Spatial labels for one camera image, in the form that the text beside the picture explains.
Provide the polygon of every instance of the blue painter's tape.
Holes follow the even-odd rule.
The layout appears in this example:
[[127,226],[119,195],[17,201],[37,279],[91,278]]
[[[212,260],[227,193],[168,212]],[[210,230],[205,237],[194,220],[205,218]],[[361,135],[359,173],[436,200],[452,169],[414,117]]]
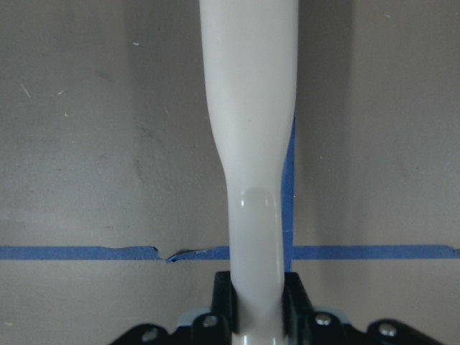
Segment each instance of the blue painter's tape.
[[154,247],[0,247],[0,260],[159,260]]
[[230,259],[230,248],[215,247],[202,250],[194,250],[176,254],[166,259],[166,262],[176,262],[180,260],[228,260]]
[[[293,247],[294,260],[460,259],[460,249],[443,245]],[[174,255],[181,260],[228,260],[228,247]],[[163,260],[154,247],[0,247],[0,260]]]
[[294,260],[460,259],[460,250],[441,245],[294,247]]
[[295,117],[290,134],[285,166],[282,172],[281,205],[282,205],[282,242],[284,249],[285,271],[289,272],[293,261],[294,242],[294,149],[295,149]]

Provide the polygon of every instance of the white handle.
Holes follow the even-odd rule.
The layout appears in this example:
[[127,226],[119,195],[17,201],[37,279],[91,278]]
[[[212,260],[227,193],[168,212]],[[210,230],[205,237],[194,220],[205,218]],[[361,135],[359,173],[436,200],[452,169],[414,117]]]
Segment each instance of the white handle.
[[283,344],[281,174],[295,106],[298,0],[200,0],[206,95],[229,202],[234,344]]

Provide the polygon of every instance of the black plastic mount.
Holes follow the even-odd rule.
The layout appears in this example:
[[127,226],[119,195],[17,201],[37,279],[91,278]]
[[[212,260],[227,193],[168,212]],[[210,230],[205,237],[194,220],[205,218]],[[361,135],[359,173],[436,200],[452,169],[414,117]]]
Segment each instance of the black plastic mount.
[[[334,314],[316,311],[297,273],[285,273],[283,309],[285,333],[292,345],[442,345],[399,321],[382,319],[362,333]],[[236,293],[230,272],[217,272],[210,313],[172,334],[161,326],[142,324],[111,345],[231,345],[231,334],[238,333],[236,325]]]

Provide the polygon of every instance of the gray wall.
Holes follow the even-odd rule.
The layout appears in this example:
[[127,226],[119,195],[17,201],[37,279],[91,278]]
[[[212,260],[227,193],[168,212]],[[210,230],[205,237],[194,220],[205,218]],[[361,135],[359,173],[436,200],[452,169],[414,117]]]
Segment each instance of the gray wall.
[[[460,243],[460,3],[301,1],[297,245]],[[228,244],[198,2],[0,4],[0,245]],[[0,343],[170,330],[228,262],[0,261]],[[458,260],[295,262],[361,329],[457,344]]]

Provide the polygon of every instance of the screw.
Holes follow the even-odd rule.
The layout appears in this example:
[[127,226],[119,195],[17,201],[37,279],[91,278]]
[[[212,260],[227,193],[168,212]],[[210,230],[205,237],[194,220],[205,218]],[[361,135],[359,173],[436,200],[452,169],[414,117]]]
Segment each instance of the screw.
[[319,326],[329,326],[332,322],[332,318],[329,314],[319,313],[315,317],[315,321]]
[[393,325],[390,325],[389,323],[381,323],[379,326],[379,332],[383,336],[396,336],[397,329]]
[[154,341],[158,337],[158,328],[152,328],[142,334],[142,342],[147,343],[148,341]]
[[214,327],[217,324],[217,317],[214,315],[207,315],[203,320],[203,327]]

